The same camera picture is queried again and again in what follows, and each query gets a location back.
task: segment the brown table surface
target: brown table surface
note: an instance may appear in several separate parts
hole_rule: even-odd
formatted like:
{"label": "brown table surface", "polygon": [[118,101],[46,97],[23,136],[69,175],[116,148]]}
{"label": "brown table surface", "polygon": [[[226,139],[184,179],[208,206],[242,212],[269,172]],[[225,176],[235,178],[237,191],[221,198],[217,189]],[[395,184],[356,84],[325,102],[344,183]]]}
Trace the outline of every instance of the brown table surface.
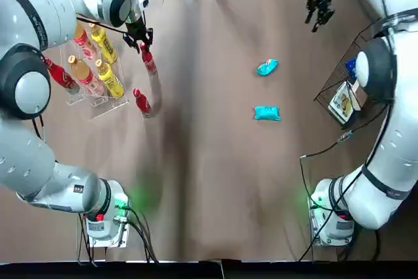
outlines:
{"label": "brown table surface", "polygon": [[[154,118],[144,120],[131,95],[138,87],[152,98],[140,56],[111,31],[128,105],[91,120],[87,103],[67,106],[66,93],[52,84],[44,120],[56,158],[116,179],[130,194],[138,186],[152,190],[146,213],[159,259],[294,260],[309,244],[298,159],[342,133],[313,99],[368,21],[356,0],[334,0],[334,17],[311,33],[305,2],[151,0],[146,19],[163,94]],[[47,55],[56,60],[59,51]],[[267,58],[279,67],[256,76]],[[254,120],[259,105],[279,106],[282,120]],[[360,165],[378,127],[310,161],[311,186]],[[417,258],[414,198],[381,229],[382,259]],[[0,200],[0,261],[75,260],[74,214],[33,208],[4,187]],[[369,259],[373,251],[374,234],[364,231],[354,256]],[[129,247],[109,250],[107,259],[144,259],[142,252],[131,232]],[[335,259],[335,249],[315,249],[315,258]]]}

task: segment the blue snack bag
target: blue snack bag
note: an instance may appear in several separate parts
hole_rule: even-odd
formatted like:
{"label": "blue snack bag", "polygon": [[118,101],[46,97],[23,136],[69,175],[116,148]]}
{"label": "blue snack bag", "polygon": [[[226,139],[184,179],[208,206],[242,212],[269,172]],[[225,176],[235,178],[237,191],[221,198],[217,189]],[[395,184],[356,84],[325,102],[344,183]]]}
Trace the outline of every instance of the blue snack bag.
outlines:
{"label": "blue snack bag", "polygon": [[254,108],[256,120],[280,121],[279,107],[257,106]]}
{"label": "blue snack bag", "polygon": [[257,74],[261,76],[269,75],[277,67],[277,64],[276,59],[267,59],[257,68]]}

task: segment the black wire basket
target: black wire basket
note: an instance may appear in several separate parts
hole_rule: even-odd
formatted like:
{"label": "black wire basket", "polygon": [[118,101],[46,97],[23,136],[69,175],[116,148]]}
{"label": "black wire basket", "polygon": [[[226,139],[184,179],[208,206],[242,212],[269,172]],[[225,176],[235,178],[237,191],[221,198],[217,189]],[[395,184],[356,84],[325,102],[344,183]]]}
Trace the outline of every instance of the black wire basket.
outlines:
{"label": "black wire basket", "polygon": [[[384,106],[384,104],[371,99],[371,97],[368,97],[364,103],[359,101],[353,89],[356,79],[349,74],[346,68],[346,63],[352,61],[371,38],[371,26],[362,30],[355,37],[347,52],[342,56],[321,91],[314,99],[314,101],[317,101],[340,124],[342,129],[355,129],[369,120],[370,117],[378,114]],[[340,99],[340,102],[337,103],[336,98],[339,95],[342,95],[342,101]],[[346,109],[340,108],[342,105],[352,108],[352,110],[348,108],[350,114],[345,114]]]}

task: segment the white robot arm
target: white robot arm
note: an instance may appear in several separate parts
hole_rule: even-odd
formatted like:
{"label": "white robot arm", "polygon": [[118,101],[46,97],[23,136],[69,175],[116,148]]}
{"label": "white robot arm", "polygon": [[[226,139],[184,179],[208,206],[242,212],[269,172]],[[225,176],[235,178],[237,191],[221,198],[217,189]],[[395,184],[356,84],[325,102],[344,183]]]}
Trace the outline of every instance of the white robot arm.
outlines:
{"label": "white robot arm", "polygon": [[[390,36],[376,36],[359,53],[356,74],[365,92],[388,102],[389,109],[366,163],[346,176],[320,181],[312,195],[322,207],[336,210],[329,219],[330,212],[322,208],[313,209],[311,215],[325,246],[346,245],[353,234],[353,222],[379,229],[418,180],[418,59],[413,49],[418,42],[418,0],[368,1],[382,17],[375,33]],[[330,2],[308,0],[307,23],[318,9],[312,31],[332,16]]]}
{"label": "white robot arm", "polygon": [[0,0],[0,184],[33,206],[85,213],[96,246],[118,245],[129,200],[116,182],[56,162],[51,148],[21,120],[50,99],[41,51],[72,39],[76,14],[113,25],[150,44],[142,14],[148,0]]}

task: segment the blue object in basket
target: blue object in basket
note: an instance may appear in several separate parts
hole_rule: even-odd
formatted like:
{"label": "blue object in basket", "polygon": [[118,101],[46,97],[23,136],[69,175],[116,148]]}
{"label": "blue object in basket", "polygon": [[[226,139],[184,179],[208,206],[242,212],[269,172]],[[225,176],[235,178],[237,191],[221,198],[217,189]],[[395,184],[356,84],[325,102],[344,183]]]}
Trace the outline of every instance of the blue object in basket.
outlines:
{"label": "blue object in basket", "polygon": [[346,69],[348,71],[348,75],[353,78],[354,80],[356,79],[356,75],[355,75],[355,60],[356,58],[353,58],[349,61],[346,62]]}
{"label": "blue object in basket", "polygon": [[255,119],[280,121],[279,107],[257,106],[254,108]]}
{"label": "blue object in basket", "polygon": [[269,75],[277,67],[277,64],[276,59],[267,59],[257,68],[257,74],[261,76]]}

